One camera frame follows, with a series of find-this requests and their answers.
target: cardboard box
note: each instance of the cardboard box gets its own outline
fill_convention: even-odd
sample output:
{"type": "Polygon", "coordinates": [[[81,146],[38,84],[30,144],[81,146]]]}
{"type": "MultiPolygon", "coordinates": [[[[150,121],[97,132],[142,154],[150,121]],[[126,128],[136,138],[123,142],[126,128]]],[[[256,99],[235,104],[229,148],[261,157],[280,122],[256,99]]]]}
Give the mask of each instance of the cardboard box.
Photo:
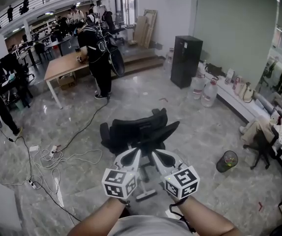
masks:
{"type": "Polygon", "coordinates": [[[57,78],[59,86],[62,90],[67,90],[72,88],[76,85],[76,78],[74,73],[69,73],[61,78],[57,78]]]}

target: glass door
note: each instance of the glass door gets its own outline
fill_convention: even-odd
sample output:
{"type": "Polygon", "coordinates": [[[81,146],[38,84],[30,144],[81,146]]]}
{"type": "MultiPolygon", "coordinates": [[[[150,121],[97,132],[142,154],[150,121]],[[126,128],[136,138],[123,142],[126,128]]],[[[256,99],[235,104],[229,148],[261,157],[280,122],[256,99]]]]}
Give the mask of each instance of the glass door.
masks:
{"type": "Polygon", "coordinates": [[[125,25],[135,23],[135,0],[121,0],[122,15],[125,25]]]}

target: sneaker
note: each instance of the sneaker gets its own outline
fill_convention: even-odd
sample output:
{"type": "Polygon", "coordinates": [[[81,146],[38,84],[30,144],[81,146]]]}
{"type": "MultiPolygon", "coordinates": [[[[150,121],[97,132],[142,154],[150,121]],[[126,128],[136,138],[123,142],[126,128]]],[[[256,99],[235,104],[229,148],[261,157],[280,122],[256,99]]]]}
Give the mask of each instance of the sneaker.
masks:
{"type": "Polygon", "coordinates": [[[107,96],[102,96],[101,94],[96,94],[95,95],[96,100],[102,100],[102,99],[107,99],[107,96]]]}
{"type": "Polygon", "coordinates": [[[240,126],[240,127],[239,127],[239,132],[244,135],[245,132],[246,132],[246,128],[243,127],[243,126],[240,126]]]}
{"type": "Polygon", "coordinates": [[[21,135],[22,131],[23,131],[23,127],[21,127],[19,129],[19,132],[17,134],[14,134],[14,136],[19,137],[21,135]]]}

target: black pants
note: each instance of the black pants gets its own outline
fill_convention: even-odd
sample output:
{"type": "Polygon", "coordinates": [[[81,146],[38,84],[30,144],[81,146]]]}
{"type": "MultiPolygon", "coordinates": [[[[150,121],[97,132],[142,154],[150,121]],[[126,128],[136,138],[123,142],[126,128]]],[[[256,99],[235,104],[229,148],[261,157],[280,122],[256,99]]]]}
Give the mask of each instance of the black pants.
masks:
{"type": "Polygon", "coordinates": [[[92,75],[95,77],[103,97],[111,92],[111,65],[108,61],[108,54],[105,54],[95,63],[89,63],[92,75]]]}
{"type": "Polygon", "coordinates": [[[12,130],[13,134],[17,135],[19,133],[19,128],[16,126],[11,114],[9,113],[7,107],[5,106],[1,98],[0,98],[0,116],[3,122],[12,130]]]}

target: gray shirt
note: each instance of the gray shirt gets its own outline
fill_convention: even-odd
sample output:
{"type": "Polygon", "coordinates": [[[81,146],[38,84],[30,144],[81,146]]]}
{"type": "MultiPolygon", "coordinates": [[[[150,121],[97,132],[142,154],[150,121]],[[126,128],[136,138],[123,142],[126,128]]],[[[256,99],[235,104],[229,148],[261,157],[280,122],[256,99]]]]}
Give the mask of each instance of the gray shirt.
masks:
{"type": "Polygon", "coordinates": [[[187,225],[176,219],[130,216],[117,221],[108,236],[192,236],[187,225]]]}

